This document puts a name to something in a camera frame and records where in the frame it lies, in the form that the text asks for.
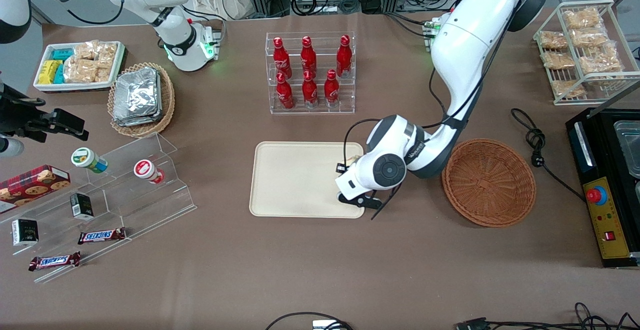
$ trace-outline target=cookie box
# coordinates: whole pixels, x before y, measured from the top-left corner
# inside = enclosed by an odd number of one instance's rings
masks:
[[[43,164],[22,175],[0,182],[0,214],[66,188],[71,177],[66,171]]]
[[[47,45],[42,54],[38,70],[36,71],[35,79],[33,80],[33,87],[42,91],[42,93],[80,93],[85,91],[108,91],[112,83],[116,81],[116,77],[121,72],[124,65],[123,58],[125,57],[126,48],[120,41],[102,41],[102,43],[112,43],[118,45],[116,50],[116,56],[111,66],[111,72],[109,79],[102,82],[86,82],[86,83],[64,83],[64,84],[40,84],[38,82],[38,75],[42,71],[44,62],[52,59],[54,50],[61,49],[73,49],[76,45],[82,44],[81,42],[69,42],[69,43],[53,43]]]

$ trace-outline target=red switch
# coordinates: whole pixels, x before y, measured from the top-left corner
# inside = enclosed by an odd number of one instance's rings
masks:
[[[602,193],[597,189],[590,188],[587,190],[587,200],[590,203],[597,203],[602,200]]]

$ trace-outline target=black machine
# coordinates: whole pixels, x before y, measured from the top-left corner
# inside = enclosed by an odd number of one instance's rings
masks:
[[[44,100],[26,97],[0,81],[0,134],[44,143],[46,133],[62,133],[87,141],[89,132],[82,118],[59,108],[47,113],[38,109],[42,105]]]
[[[602,265],[640,269],[640,110],[592,110],[566,129]]]

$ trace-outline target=wicker basket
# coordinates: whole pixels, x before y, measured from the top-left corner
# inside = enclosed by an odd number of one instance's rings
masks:
[[[123,136],[141,138],[154,132],[162,132],[167,125],[169,125],[171,118],[174,116],[174,109],[176,108],[174,84],[172,84],[171,79],[169,79],[169,75],[167,75],[167,71],[165,71],[162,66],[148,62],[137,63],[124,69],[122,73],[131,73],[133,71],[141,70],[147,66],[149,68],[154,68],[158,73],[160,73],[160,91],[162,91],[162,111],[164,112],[164,115],[158,122],[142,123],[141,125],[133,126],[120,126],[115,121],[111,121],[111,127]],[[111,84],[111,89],[109,90],[109,101],[107,102],[107,111],[111,117],[114,116],[115,86],[115,82]]]
[[[455,146],[442,185],[462,216],[491,228],[518,223],[536,200],[536,182],[527,162],[507,145],[486,138]]]

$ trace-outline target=red bottle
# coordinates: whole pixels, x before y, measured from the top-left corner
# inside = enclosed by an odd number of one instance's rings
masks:
[[[285,75],[279,72],[276,75],[278,84],[276,86],[276,92],[278,93],[278,99],[280,100],[284,109],[293,109],[296,106],[296,100],[291,92],[291,85],[287,82]]]
[[[343,34],[340,38],[340,49],[337,55],[336,73],[340,79],[352,77],[352,48],[349,46],[349,35]]]
[[[336,80],[336,70],[332,68],[326,72],[326,81],[324,82],[324,99],[327,107],[338,106],[338,89],[340,89],[340,84]]]
[[[273,61],[276,63],[278,72],[283,73],[287,79],[291,79],[291,61],[289,60],[289,53],[282,45],[282,39],[279,37],[273,38],[273,45],[275,46]]]
[[[311,46],[311,38],[309,36],[302,38],[300,58],[302,59],[302,71],[310,71],[313,79],[315,79],[318,72],[318,61],[316,61],[316,51]]]
[[[304,82],[302,82],[302,95],[304,96],[304,106],[313,109],[318,106],[318,87],[314,82],[311,71],[307,70],[302,73]]]

